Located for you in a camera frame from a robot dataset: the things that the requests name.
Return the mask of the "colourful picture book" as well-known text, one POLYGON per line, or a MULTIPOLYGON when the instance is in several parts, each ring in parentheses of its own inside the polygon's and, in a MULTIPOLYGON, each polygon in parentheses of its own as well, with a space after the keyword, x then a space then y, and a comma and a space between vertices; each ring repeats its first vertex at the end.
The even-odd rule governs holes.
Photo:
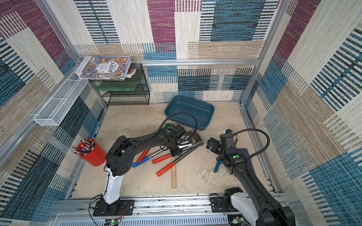
POLYGON ((129 56, 86 56, 75 70, 84 80, 125 80, 137 72, 129 56))

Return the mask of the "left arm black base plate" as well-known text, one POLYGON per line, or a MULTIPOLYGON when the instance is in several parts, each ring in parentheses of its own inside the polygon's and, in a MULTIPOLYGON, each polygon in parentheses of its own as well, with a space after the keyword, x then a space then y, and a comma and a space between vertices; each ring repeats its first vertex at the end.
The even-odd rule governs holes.
POLYGON ((97 201, 93 212, 94 217, 131 216, 133 214, 135 200, 117 200, 112 204, 104 199, 97 201))

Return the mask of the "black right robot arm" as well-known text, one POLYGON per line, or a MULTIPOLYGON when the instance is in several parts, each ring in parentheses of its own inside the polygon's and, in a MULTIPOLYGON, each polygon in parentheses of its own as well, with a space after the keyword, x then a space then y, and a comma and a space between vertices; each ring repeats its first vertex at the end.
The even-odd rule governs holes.
POLYGON ((283 207, 267 191, 255 174, 247 149, 237 148, 231 133, 221 134, 219 140, 210 138, 206 148, 218 155, 225 167, 242 184, 226 189, 224 203, 227 209, 239 211, 246 226, 295 226, 295 215, 290 207, 283 207))

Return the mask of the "dark blue notebook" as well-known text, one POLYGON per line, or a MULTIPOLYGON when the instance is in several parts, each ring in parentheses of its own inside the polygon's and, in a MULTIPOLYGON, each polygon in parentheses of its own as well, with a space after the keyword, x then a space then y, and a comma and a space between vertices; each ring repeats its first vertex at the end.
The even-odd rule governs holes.
POLYGON ((248 150, 246 148, 237 148, 233 159, 237 168, 246 169, 247 160, 249 159, 248 150))

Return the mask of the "green red handled hoe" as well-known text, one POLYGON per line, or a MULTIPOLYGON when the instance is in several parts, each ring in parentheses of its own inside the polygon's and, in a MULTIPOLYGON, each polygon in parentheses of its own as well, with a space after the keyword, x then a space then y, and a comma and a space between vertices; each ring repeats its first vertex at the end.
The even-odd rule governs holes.
MULTIPOLYGON (((171 123, 167 123, 165 126, 164 126, 164 128, 165 129, 168 129, 168 128, 174 128, 175 126, 173 125, 173 124, 171 124, 171 123)), ((141 156, 138 158, 138 160, 137 160, 137 163, 138 164, 141 164, 142 163, 142 161, 146 158, 146 156, 147 156, 147 154, 148 154, 148 152, 150 151, 150 149, 148 149, 148 150, 146 150, 146 151, 144 151, 142 154, 141 154, 141 156)))

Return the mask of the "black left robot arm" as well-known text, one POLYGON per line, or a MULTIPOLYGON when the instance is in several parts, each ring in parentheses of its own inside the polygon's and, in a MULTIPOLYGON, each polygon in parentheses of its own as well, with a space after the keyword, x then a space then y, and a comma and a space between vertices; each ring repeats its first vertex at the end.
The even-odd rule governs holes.
POLYGON ((107 173, 107 183, 101 200, 108 205, 119 200, 123 176, 131 169, 136 155, 157 146, 165 146, 170 138, 178 141, 184 134, 184 127, 177 125, 174 128, 160 128, 141 137, 120 136, 106 155, 104 171, 107 173))

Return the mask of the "red pen cup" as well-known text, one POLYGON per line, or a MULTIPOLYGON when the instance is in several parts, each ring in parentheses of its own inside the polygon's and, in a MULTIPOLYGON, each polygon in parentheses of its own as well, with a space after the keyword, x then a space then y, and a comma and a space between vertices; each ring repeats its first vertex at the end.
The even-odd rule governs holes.
POLYGON ((93 139, 81 140, 73 149, 74 153, 92 166, 100 166, 106 161, 106 152, 93 139))

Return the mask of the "teal plastic storage box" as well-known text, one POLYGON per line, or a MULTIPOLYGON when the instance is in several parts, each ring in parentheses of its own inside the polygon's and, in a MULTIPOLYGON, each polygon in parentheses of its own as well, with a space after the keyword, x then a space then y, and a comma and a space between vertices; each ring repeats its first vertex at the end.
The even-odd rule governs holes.
POLYGON ((169 117, 175 113, 184 112, 193 115, 198 122, 198 131, 204 131, 210 124, 215 112, 215 107, 207 102, 194 98, 177 95, 164 110, 169 117))

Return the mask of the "green board on shelf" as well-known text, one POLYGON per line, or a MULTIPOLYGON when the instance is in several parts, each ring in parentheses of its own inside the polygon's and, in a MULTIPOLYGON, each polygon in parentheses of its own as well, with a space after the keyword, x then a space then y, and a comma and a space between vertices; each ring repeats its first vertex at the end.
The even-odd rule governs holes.
POLYGON ((138 86, 137 82, 102 82, 96 91, 134 91, 138 86))

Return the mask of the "grey hoe red grip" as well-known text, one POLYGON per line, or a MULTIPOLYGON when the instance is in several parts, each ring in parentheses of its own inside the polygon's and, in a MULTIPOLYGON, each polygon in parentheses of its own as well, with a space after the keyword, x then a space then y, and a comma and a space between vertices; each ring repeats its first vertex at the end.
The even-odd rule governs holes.
POLYGON ((172 161, 171 166, 174 166, 196 148, 204 144, 200 135, 197 132, 194 133, 192 131, 189 131, 188 133, 186 133, 184 129, 182 129, 181 132, 166 129, 165 132, 167 135, 170 135, 170 138, 166 139, 166 147, 161 148, 159 151, 151 154, 149 157, 156 156, 165 150, 169 150, 170 153, 152 160, 153 164, 157 164, 172 157, 175 159, 172 161))
POLYGON ((194 145, 186 148, 186 151, 184 153, 182 153, 178 158, 176 158, 174 161, 172 161, 171 163, 169 163, 168 165, 166 165, 164 168, 162 168, 160 171, 158 171, 156 173, 156 175, 158 177, 160 177, 161 175, 163 175, 165 172, 167 172, 168 170, 170 170, 174 165, 176 165, 178 162, 180 162, 182 159, 184 159, 187 155, 189 155, 191 152, 193 152, 195 149, 197 149, 198 147, 202 146, 204 144, 203 141, 199 141, 197 143, 195 143, 194 145))

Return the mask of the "chrome blue handled hoe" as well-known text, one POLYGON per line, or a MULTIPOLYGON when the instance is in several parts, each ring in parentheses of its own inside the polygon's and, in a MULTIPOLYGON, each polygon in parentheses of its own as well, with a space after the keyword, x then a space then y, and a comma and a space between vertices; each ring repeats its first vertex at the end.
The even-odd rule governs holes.
MULTIPOLYGON (((165 151, 167 151, 167 150, 169 150, 169 148, 167 148, 167 147, 161 147, 159 150, 157 150, 157 151, 155 151, 155 152, 153 152, 153 153, 151 153, 151 154, 147 154, 146 158, 142 161, 141 164, 147 162, 147 161, 150 160, 151 158, 153 158, 153 157, 155 157, 155 156, 159 155, 160 153, 163 153, 163 152, 165 152, 165 151)), ((168 158, 170 158, 170 157, 172 157, 172 154, 171 154, 171 153, 168 153, 168 154, 166 154, 166 155, 163 155, 163 156, 161 156, 161 157, 158 157, 158 158, 154 159, 154 160, 153 160, 153 163, 154 163, 154 164, 159 163, 159 162, 161 162, 161 161, 163 161, 163 160, 165 160, 165 159, 168 159, 168 158)), ((138 164, 137 161, 136 161, 136 162, 134 162, 134 163, 132 164, 132 167, 135 168, 135 167, 137 167, 137 166, 139 166, 139 165, 141 165, 141 164, 138 164)))

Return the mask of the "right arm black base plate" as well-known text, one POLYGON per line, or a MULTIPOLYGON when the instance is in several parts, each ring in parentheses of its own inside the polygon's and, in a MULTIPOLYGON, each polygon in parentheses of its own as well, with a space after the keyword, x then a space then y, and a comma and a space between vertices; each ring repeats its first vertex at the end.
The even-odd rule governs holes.
POLYGON ((213 193, 209 195, 212 213, 233 212, 234 209, 228 205, 223 196, 213 193))

